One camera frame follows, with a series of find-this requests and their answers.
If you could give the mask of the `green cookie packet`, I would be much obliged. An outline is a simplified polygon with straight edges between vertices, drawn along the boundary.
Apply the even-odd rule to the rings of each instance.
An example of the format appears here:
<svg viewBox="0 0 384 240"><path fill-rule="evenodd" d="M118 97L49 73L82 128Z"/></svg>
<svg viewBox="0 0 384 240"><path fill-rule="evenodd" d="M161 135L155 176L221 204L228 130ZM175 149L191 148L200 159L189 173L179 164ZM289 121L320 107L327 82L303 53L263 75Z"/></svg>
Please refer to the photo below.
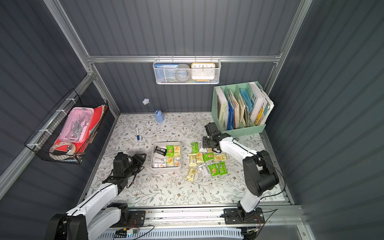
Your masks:
<svg viewBox="0 0 384 240"><path fill-rule="evenodd" d="M225 162L217 163L220 175L226 175L228 173Z"/></svg>
<svg viewBox="0 0 384 240"><path fill-rule="evenodd" d="M208 169L212 177L220 175L220 171L217 164L208 165Z"/></svg>
<svg viewBox="0 0 384 240"><path fill-rule="evenodd" d="M166 156L173 157L175 155L174 146L167 145L166 148L167 148Z"/></svg>

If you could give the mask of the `white storage box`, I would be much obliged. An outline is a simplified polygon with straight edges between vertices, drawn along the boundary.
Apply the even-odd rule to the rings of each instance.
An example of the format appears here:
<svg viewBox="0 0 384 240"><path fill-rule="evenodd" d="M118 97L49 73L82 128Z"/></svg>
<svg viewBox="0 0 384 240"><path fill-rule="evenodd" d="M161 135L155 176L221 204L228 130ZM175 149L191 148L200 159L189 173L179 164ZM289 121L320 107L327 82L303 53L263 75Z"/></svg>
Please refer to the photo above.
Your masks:
<svg viewBox="0 0 384 240"><path fill-rule="evenodd" d="M154 163L165 163L167 162L167 156L162 156L162 155L159 155L157 153L155 153L155 148L156 146L159 146L161 148L164 148L164 149L167 149L166 146L167 145L171 145L171 146L181 146L181 157L174 157L174 164L175 166L174 167L166 167L166 168L158 168L158 169L155 169L153 168L153 164ZM153 149L152 149L152 155L151 155L151 159L150 159L150 169L152 170L152 172L154 173L177 173L177 172L180 172L181 169L182 169L182 163L183 163L183 148L182 148L182 143L181 142L156 142L154 143L153 145Z"/></svg>

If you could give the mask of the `pale green workspace book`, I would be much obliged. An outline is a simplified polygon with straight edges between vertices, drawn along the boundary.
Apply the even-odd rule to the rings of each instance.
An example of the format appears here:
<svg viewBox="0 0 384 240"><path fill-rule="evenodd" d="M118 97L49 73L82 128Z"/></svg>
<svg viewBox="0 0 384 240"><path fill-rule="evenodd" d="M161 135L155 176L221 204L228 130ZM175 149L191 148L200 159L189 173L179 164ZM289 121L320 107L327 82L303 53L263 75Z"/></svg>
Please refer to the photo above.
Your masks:
<svg viewBox="0 0 384 240"><path fill-rule="evenodd" d="M229 106L222 88L216 88L218 121L222 131L227 130Z"/></svg>

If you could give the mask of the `blue folder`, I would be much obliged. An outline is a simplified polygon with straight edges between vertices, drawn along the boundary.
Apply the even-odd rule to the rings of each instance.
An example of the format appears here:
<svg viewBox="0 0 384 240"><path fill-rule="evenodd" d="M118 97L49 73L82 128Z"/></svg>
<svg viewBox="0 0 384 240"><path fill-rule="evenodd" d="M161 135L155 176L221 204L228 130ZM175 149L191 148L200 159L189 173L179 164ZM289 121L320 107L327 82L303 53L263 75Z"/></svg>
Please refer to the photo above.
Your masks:
<svg viewBox="0 0 384 240"><path fill-rule="evenodd" d="M235 128L235 111L234 107L230 100L228 100L228 122L227 122L227 130L233 130Z"/></svg>

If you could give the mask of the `pale yellow packet stack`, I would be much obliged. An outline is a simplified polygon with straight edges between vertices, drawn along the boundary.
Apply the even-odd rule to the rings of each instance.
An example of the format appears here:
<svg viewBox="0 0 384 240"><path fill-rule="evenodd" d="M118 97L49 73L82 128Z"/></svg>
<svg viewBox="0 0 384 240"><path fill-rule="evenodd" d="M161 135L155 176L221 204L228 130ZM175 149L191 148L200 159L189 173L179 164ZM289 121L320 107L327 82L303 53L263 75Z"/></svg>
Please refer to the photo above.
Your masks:
<svg viewBox="0 0 384 240"><path fill-rule="evenodd" d="M174 157L181 157L181 146L174 146Z"/></svg>

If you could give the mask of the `clear tape dispenser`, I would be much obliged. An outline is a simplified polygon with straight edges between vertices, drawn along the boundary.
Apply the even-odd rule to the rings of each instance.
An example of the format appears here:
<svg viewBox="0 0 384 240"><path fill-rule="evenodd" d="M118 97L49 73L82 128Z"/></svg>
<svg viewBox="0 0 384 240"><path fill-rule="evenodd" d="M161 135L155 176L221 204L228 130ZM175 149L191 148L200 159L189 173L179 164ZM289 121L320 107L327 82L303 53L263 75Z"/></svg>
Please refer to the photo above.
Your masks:
<svg viewBox="0 0 384 240"><path fill-rule="evenodd" d="M49 154L54 156L68 155L72 156L76 153L76 146L71 142L55 143L49 150Z"/></svg>

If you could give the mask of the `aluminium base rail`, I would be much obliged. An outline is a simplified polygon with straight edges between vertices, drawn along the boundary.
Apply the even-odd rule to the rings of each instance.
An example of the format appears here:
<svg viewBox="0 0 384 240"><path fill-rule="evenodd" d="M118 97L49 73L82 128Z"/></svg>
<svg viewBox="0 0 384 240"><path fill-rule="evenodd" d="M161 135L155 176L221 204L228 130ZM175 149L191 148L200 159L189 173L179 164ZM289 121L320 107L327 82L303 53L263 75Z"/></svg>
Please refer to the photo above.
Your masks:
<svg viewBox="0 0 384 240"><path fill-rule="evenodd" d="M235 222L227 224L222 215L225 209L235 209L235 204L195 205L171 207L129 208L131 212L144 211L144 225L155 226L156 230L165 228L218 228L218 227L259 227L305 225L308 223L300 205L278 205L276 202L261 203L263 216L258 221Z"/></svg>

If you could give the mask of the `black cookie packet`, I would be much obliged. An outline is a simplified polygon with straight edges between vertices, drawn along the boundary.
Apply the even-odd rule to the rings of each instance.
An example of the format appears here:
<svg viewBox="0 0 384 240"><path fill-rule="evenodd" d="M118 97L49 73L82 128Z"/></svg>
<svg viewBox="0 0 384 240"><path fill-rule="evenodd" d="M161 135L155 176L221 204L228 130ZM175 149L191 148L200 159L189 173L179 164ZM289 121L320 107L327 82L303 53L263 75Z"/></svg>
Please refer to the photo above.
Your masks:
<svg viewBox="0 0 384 240"><path fill-rule="evenodd" d="M156 146L155 153L162 155L162 156L166 156L167 155L167 149Z"/></svg>

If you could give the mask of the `silver cookie packet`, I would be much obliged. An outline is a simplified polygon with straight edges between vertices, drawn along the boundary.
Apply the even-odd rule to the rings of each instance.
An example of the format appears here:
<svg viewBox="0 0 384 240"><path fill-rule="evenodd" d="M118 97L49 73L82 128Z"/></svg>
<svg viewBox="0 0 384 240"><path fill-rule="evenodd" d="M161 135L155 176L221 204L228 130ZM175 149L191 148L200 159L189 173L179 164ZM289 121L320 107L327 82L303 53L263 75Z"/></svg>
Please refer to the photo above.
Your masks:
<svg viewBox="0 0 384 240"><path fill-rule="evenodd" d="M198 170L200 171L200 174L202 176L206 176L206 175L210 174L206 164L202 164L202 165L198 166Z"/></svg>

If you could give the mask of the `blue box in basket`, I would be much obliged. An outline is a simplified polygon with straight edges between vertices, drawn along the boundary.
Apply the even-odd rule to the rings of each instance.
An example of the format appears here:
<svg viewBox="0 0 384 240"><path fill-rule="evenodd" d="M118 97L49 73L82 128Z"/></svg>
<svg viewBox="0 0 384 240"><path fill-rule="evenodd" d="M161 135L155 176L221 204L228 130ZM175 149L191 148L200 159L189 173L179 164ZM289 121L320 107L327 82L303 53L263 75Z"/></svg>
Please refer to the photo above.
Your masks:
<svg viewBox="0 0 384 240"><path fill-rule="evenodd" d="M178 65L175 63L154 63L156 82L163 84L174 81Z"/></svg>

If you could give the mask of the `yellow illustrated book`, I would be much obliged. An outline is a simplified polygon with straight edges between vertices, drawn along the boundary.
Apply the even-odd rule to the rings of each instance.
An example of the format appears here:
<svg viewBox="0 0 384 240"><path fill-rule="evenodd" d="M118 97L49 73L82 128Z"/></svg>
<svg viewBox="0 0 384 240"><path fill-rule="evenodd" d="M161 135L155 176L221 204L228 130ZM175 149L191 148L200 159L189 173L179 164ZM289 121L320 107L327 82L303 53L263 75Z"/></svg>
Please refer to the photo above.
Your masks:
<svg viewBox="0 0 384 240"><path fill-rule="evenodd" d="M265 105L262 105L260 110L259 110L259 113L257 115L257 118L256 118L256 120L254 122L255 126L259 126L260 125L261 119L263 117L264 110L265 110Z"/></svg>

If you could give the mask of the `small white cookie packet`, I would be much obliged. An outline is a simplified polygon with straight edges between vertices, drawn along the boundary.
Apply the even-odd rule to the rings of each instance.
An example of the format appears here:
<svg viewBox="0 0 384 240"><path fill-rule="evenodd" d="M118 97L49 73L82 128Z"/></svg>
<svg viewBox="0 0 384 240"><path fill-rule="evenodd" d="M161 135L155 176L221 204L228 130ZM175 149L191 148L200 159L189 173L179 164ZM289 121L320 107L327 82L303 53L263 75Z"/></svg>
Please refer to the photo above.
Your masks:
<svg viewBox="0 0 384 240"><path fill-rule="evenodd" d="M199 149L199 152L200 152L200 153L204 153L204 154L206 154L206 153L208 152L208 150L205 149L205 148L200 148L200 149Z"/></svg>

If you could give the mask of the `blue spray bottle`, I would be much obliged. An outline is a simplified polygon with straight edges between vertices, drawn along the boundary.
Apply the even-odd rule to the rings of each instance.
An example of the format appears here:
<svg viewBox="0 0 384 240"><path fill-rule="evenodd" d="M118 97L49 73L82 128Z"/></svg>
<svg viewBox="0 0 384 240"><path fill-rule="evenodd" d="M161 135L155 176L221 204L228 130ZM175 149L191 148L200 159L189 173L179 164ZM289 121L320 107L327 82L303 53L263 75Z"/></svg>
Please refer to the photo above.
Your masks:
<svg viewBox="0 0 384 240"><path fill-rule="evenodd" d="M152 110L155 114L155 118L156 118L157 123L161 124L164 122L165 118L164 118L163 112L161 110L156 110L154 105L150 102L150 99L144 98L142 103L144 105L149 105L152 108Z"/></svg>

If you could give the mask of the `pink plastic tool case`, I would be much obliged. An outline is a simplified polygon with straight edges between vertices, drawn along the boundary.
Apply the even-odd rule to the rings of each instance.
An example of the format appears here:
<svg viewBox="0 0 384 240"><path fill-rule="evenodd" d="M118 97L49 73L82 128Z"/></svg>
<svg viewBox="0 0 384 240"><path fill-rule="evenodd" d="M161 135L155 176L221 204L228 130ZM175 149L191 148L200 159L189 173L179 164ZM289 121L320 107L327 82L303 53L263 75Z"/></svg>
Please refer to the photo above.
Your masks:
<svg viewBox="0 0 384 240"><path fill-rule="evenodd" d="M61 142L83 143L87 138L87 133L94 115L92 108L73 108L59 135Z"/></svg>

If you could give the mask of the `white cookie packet front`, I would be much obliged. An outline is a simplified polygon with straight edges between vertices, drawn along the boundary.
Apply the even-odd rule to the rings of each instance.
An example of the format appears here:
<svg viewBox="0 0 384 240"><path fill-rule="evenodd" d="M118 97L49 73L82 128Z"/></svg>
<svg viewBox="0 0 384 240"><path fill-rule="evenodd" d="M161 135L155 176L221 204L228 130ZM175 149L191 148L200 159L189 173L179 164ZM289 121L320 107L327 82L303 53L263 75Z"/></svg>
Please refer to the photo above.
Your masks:
<svg viewBox="0 0 384 240"><path fill-rule="evenodd" d="M158 168L166 168L167 165L165 163L154 163L153 168L158 169Z"/></svg>

